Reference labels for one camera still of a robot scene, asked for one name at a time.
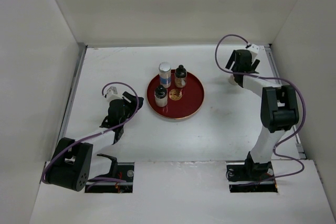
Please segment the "clear bottle black stopper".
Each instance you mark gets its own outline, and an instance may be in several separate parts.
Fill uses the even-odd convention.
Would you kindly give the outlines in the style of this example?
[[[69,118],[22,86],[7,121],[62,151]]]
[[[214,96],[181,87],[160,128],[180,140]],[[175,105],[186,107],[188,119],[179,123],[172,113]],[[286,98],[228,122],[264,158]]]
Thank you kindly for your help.
[[[238,85],[237,82],[235,81],[233,75],[231,75],[231,76],[229,77],[229,83],[230,83],[231,85],[234,85],[234,86],[237,86],[237,85]]]

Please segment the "white condiment bottle black cap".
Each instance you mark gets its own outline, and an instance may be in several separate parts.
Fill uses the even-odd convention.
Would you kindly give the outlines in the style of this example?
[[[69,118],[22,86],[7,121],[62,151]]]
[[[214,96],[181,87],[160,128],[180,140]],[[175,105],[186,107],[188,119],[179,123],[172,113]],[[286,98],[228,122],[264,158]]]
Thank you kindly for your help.
[[[167,105],[167,89],[163,85],[159,85],[154,90],[154,99],[158,107]]]

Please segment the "blue label spice jar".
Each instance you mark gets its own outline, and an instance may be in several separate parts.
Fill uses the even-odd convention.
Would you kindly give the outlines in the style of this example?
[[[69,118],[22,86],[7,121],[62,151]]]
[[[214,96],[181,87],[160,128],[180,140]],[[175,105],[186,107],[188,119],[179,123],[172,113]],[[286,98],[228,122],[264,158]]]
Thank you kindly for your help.
[[[162,62],[159,64],[159,80],[160,84],[169,88],[171,85],[171,65],[168,62]]]

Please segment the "brown condiment bottle black cap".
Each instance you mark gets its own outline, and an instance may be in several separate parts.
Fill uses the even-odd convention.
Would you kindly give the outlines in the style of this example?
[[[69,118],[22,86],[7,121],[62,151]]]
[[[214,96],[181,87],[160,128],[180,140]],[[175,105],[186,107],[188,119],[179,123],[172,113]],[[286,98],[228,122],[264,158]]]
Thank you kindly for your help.
[[[179,65],[175,70],[175,86],[178,88],[183,88],[186,86],[186,77],[187,77],[187,70],[184,68],[183,65]]]

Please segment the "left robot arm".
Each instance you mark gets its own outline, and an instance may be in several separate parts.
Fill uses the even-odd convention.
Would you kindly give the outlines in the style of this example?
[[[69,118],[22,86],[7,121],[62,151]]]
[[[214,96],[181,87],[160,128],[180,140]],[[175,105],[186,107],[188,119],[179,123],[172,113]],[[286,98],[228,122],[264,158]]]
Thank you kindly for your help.
[[[84,140],[63,137],[59,140],[52,160],[42,174],[42,182],[74,191],[89,189],[91,182],[123,183],[118,176],[116,157],[103,154],[116,144],[124,133],[124,124],[143,106],[144,99],[124,92],[122,98],[109,102],[108,115],[100,125],[102,132],[86,136]]]

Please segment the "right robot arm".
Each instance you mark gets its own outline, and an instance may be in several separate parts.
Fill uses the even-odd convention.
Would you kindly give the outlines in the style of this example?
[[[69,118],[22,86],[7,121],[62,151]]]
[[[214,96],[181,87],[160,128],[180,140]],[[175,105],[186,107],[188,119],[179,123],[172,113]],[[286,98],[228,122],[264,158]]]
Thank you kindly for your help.
[[[278,85],[268,80],[254,77],[259,60],[253,61],[247,49],[234,50],[226,65],[232,70],[233,79],[240,87],[261,98],[260,120],[262,129],[255,146],[247,154],[244,165],[232,171],[246,176],[247,180],[257,180],[271,170],[272,151],[276,143],[299,121],[296,91],[291,85]]]

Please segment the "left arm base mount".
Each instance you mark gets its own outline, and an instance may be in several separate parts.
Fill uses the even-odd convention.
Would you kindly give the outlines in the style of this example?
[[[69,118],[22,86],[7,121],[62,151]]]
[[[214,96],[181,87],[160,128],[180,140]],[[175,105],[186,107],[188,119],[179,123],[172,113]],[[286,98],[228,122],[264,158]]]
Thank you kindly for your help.
[[[91,162],[85,193],[132,193],[134,173],[135,163],[118,162],[116,157],[98,154]]]

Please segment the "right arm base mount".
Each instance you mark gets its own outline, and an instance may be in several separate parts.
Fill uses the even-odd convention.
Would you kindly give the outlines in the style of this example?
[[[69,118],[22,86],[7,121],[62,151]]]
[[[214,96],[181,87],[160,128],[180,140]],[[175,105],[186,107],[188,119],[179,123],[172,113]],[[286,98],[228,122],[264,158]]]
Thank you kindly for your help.
[[[231,193],[277,193],[276,181],[271,162],[266,164],[229,163],[226,178]]]

